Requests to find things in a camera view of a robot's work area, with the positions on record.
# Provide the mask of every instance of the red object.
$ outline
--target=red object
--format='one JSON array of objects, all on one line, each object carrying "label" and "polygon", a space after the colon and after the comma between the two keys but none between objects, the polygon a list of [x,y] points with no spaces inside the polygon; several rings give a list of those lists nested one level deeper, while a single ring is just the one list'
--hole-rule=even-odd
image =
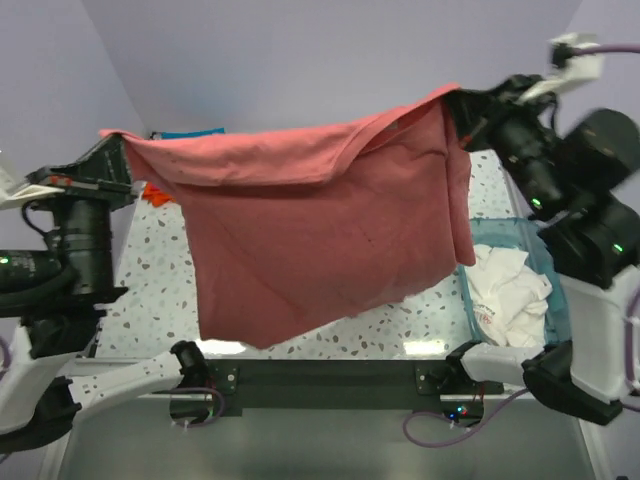
[{"label": "red object", "polygon": [[338,125],[120,132],[134,177],[182,207],[201,337],[266,348],[473,264],[471,163],[439,100],[455,88]]},{"label": "red object", "polygon": [[167,202],[175,202],[171,195],[167,195],[158,187],[154,187],[151,183],[147,183],[142,192],[142,198],[147,200],[154,207],[160,207]]},{"label": "red object", "polygon": [[61,185],[65,187],[70,187],[73,181],[69,177],[62,177],[60,175],[49,175],[49,181],[51,185]]}]

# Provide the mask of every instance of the white table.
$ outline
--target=white table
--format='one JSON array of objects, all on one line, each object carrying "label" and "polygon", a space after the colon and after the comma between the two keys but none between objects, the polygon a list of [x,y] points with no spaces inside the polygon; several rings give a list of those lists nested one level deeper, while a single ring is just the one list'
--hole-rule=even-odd
[{"label": "white table", "polygon": [[[476,153],[472,163],[470,216],[513,216],[497,156]],[[117,283],[130,291],[110,306],[96,357],[148,358],[178,340],[199,340],[193,262],[179,206],[138,202]],[[199,345],[209,358],[391,360],[441,358],[469,339],[454,274],[400,304],[338,320],[268,350],[215,340]]]}]

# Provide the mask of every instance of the lavender wall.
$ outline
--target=lavender wall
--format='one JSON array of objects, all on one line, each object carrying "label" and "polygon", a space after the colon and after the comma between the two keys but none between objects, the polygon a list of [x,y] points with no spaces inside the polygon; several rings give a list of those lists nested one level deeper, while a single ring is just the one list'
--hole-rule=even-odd
[{"label": "lavender wall", "polygon": [[[142,131],[79,0],[2,0],[0,45],[0,149],[21,174],[73,161],[98,140],[100,128]],[[127,212],[116,216],[116,234],[127,224]],[[0,248],[42,245],[15,211],[6,211]],[[0,335],[10,338],[14,325],[0,319]],[[0,478],[35,478],[41,458],[41,451],[15,454],[0,466]]]},{"label": "lavender wall", "polygon": [[580,0],[83,0],[145,125],[349,120],[539,72]]}]

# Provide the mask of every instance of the white crumpled towel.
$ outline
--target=white crumpled towel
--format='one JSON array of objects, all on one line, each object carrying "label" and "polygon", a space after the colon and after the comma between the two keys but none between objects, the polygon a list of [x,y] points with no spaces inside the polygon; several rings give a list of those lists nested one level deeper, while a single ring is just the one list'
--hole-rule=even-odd
[{"label": "white crumpled towel", "polygon": [[476,264],[466,267],[473,313],[489,342],[498,346],[545,344],[546,298],[552,287],[525,261],[529,253],[515,248],[475,245]]}]

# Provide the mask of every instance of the clear plastic bin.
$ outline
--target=clear plastic bin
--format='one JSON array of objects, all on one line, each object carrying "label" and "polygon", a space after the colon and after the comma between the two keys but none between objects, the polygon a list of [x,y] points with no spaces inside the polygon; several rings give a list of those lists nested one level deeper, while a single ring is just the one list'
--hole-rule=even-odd
[{"label": "clear plastic bin", "polygon": [[[544,242],[536,234],[537,231],[538,226],[524,218],[474,218],[471,220],[474,244],[525,250],[529,252],[527,266],[536,273],[547,276],[553,287],[553,292],[547,298],[549,310],[545,322],[545,340],[547,344],[556,344],[571,338],[569,306],[560,285],[560,278],[553,269],[553,259]],[[459,271],[462,298],[471,327],[471,335],[474,340],[486,341],[473,314],[473,303],[464,267],[460,267]]]}]

